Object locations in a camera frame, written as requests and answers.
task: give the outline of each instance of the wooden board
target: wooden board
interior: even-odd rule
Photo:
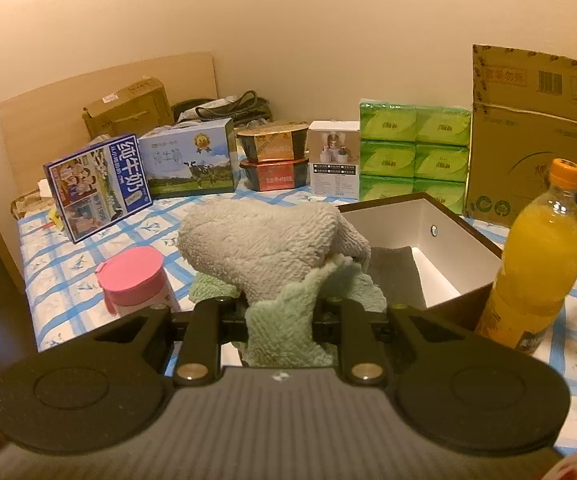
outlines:
[[[142,77],[156,77],[171,106],[216,98],[213,57],[206,52],[158,57],[64,79],[0,103],[4,144],[20,194],[37,188],[43,164],[81,149],[90,137],[82,109]]]

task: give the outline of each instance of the orange bottle cap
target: orange bottle cap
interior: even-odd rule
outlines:
[[[551,184],[562,189],[577,189],[577,164],[565,158],[555,158],[551,164]]]

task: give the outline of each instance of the blue and white checkered tablecloth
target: blue and white checkered tablecloth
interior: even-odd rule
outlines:
[[[157,200],[150,208],[73,245],[40,212],[19,221],[28,304],[38,348],[44,350],[112,321],[94,274],[96,266],[130,246],[152,245],[165,257],[165,267],[182,309],[191,309],[188,289],[195,271],[180,256],[175,239],[188,206],[214,200],[262,200],[281,206],[326,200],[334,204],[352,200],[321,199],[308,188],[258,193],[235,193]],[[484,235],[503,246],[508,229],[469,220]],[[549,330],[535,356],[547,362],[568,381],[572,393],[569,417],[557,445],[562,452],[577,450],[577,283],[566,298],[565,309]]]

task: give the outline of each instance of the barcode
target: barcode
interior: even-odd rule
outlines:
[[[540,70],[539,91],[542,94],[561,95],[561,74]]]

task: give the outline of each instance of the tissue paper bundle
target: tissue paper bundle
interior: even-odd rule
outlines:
[[[359,104],[362,139],[414,142],[416,121],[414,106],[368,101]]]
[[[468,148],[441,144],[418,144],[415,151],[415,177],[466,182]]]
[[[412,178],[415,171],[415,144],[362,140],[359,168],[361,174]]]
[[[413,179],[362,175],[359,178],[359,199],[375,200],[412,193]]]
[[[471,140],[471,113],[463,108],[417,107],[417,142],[468,146]]]
[[[453,213],[460,215],[463,212],[463,194],[466,190],[466,184],[416,178],[412,189],[414,193],[423,192],[431,195]]]

